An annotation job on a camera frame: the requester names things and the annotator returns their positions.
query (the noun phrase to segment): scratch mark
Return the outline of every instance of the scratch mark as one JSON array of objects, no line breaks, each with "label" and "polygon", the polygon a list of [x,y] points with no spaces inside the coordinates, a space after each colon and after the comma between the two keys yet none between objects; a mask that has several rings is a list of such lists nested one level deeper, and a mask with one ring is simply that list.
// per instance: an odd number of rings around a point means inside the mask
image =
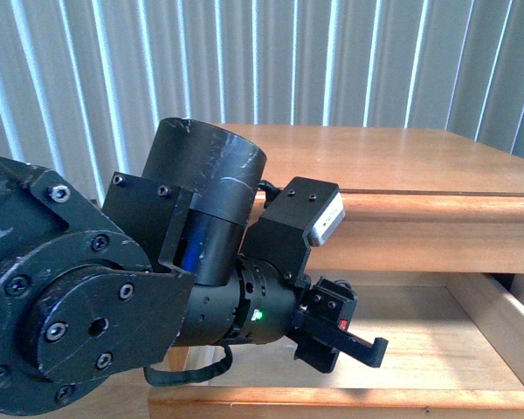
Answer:
[{"label": "scratch mark", "polygon": [[0,238],[8,236],[13,230],[13,227],[10,227],[7,230],[0,230]]},{"label": "scratch mark", "polygon": [[237,178],[235,178],[235,177],[230,177],[230,176],[220,177],[219,180],[220,180],[220,181],[233,181],[233,182],[240,183],[241,185],[245,185],[245,186],[248,188],[248,190],[251,191],[251,193],[252,193],[253,195],[256,195],[256,192],[255,192],[254,190],[252,190],[251,187],[248,186],[247,183],[244,183],[243,181],[240,181],[239,179],[237,179]]},{"label": "scratch mark", "polygon": [[257,148],[256,152],[253,155],[251,155],[251,157],[246,161],[246,163],[241,166],[241,168],[245,168],[246,165],[248,163],[250,163],[252,161],[252,159],[254,159],[254,157],[256,157],[257,155],[259,155],[259,149],[258,148]]}]

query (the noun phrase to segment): wooden table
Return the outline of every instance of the wooden table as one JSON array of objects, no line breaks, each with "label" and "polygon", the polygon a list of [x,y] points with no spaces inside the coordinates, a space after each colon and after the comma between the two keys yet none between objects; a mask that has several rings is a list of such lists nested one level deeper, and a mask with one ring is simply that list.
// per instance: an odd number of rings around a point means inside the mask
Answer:
[{"label": "wooden table", "polygon": [[[520,158],[440,130],[224,127],[262,147],[276,186],[339,183],[348,215],[309,269],[524,272]],[[43,417],[146,418],[147,397],[131,371]]]}]

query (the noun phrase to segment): robotic arm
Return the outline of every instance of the robotic arm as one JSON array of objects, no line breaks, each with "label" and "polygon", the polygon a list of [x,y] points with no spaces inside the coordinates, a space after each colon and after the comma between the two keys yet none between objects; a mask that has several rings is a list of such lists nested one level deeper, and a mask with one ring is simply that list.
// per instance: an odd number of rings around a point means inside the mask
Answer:
[{"label": "robotic arm", "polygon": [[[265,161],[221,128],[162,120],[142,177],[115,173],[100,211],[56,172],[0,157],[0,412],[59,409],[137,367],[152,385],[209,380],[230,345],[282,336],[323,373],[340,351],[380,367],[388,341],[347,332],[356,294],[304,272],[344,216],[338,185],[281,191],[260,180]],[[267,208],[247,229],[259,188]],[[203,345],[225,358],[150,367]]]}]

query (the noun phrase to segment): black cable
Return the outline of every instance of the black cable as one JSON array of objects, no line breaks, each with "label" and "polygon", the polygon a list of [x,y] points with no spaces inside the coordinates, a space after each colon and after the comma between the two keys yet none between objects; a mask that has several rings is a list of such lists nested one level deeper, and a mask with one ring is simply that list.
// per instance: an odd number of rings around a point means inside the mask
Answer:
[{"label": "black cable", "polygon": [[208,367],[189,371],[159,371],[152,367],[144,367],[146,381],[154,387],[182,386],[191,382],[204,382],[227,372],[233,363],[233,353],[228,345],[222,345],[225,357]]}]

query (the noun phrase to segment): wooden drawer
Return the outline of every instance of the wooden drawer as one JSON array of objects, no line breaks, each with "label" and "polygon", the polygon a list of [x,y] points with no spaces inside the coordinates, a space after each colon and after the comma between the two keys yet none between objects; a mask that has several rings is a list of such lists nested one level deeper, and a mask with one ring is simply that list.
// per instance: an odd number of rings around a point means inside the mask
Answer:
[{"label": "wooden drawer", "polygon": [[[231,371],[208,385],[153,389],[150,416],[524,417],[524,307],[497,282],[473,273],[324,273],[359,294],[350,330],[390,341],[381,368],[341,355],[332,374],[320,374],[293,361],[286,338],[235,347]],[[192,349],[187,367],[218,359],[214,351]]]}]

